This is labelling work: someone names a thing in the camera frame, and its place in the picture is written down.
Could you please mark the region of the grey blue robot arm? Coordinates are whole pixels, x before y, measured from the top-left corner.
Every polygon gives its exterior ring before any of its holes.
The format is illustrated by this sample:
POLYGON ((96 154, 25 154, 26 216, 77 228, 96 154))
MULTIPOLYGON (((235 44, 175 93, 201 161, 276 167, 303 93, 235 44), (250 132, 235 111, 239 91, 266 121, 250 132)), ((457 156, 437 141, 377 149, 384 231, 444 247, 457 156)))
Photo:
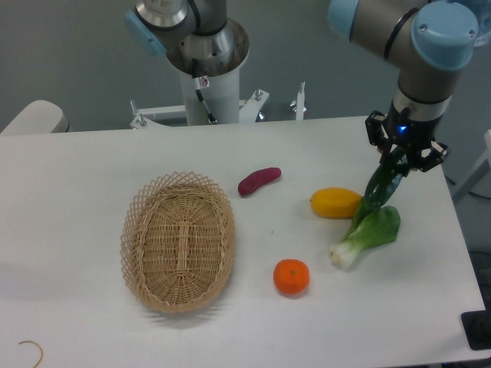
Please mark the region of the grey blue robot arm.
MULTIPOLYGON (((369 142, 388 157, 406 151, 411 169, 441 164, 447 147, 434 131, 473 53, 475 15, 456 2, 333 1, 330 26, 399 69, 387 113, 366 121, 369 142)), ((239 71, 249 54, 244 28, 224 1, 138 1, 125 16, 149 54, 178 71, 189 125, 252 122, 258 108, 239 102, 239 71)))

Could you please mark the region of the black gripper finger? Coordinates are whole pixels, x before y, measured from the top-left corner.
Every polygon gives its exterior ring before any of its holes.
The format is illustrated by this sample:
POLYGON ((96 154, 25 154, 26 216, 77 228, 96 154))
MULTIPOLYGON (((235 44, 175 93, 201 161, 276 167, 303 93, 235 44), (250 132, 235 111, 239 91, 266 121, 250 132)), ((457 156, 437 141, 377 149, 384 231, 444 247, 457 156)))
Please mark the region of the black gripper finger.
POLYGON ((448 145, 438 143, 434 140, 430 142, 430 147, 426 149, 410 148, 406 150, 406 169, 404 176, 408 176, 411 171, 421 171, 426 173, 438 165, 441 165, 448 156, 448 145))
POLYGON ((389 131, 389 117, 378 110, 373 110, 365 120, 367 138, 377 148, 381 159, 389 159, 394 140, 389 131))

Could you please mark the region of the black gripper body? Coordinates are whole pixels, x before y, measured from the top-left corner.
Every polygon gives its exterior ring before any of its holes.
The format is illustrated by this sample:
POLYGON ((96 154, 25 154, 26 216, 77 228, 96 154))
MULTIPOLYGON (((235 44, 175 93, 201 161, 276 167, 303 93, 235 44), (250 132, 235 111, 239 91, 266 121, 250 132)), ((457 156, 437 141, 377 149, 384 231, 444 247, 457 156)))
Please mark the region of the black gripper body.
POLYGON ((393 145, 406 150, 431 148, 434 134, 445 113, 445 101, 421 103, 408 97, 394 97, 384 121, 386 147, 393 145))

